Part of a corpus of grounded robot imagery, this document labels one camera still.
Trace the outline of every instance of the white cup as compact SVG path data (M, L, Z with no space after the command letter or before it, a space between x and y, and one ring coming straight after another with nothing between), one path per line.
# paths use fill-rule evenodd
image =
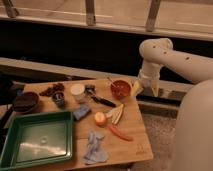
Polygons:
M84 97L85 97L84 84L73 84L70 88L70 92L78 103L84 102Z

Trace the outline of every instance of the carrot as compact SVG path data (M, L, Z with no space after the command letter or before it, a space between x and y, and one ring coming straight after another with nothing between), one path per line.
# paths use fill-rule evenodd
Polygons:
M122 133L121 131L119 131L116 126L108 125L108 128L114 135L118 136L119 138L126 140L126 141L133 141L132 137L129 137L129 136L125 135L124 133Z

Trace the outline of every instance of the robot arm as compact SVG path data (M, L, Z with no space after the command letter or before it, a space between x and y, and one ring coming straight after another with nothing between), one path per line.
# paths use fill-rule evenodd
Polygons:
M213 78L213 59L173 50L170 39L149 39L141 43L139 52L144 58L139 72L139 83L134 86L151 87L155 96L158 92L160 69L165 66L192 83Z
M197 84L179 108L170 171L211 171L213 59L174 51L169 39L146 40L139 50L144 61L133 90L151 87L157 92L162 66Z

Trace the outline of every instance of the green tray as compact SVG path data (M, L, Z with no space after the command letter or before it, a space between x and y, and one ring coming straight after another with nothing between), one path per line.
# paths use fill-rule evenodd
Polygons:
M73 156L70 111L30 114L12 121L0 158L0 170L69 160Z

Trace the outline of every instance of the knife handle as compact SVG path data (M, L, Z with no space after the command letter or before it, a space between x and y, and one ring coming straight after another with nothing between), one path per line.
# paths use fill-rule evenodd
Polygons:
M99 102L100 102L101 104L104 104L104 105L107 105L107 106L110 106L110 107L116 107L116 104L115 104L115 103L113 103L113 102L111 102L111 101L109 101L109 100L107 100L107 99L104 99L104 98L100 98L100 99L99 99Z

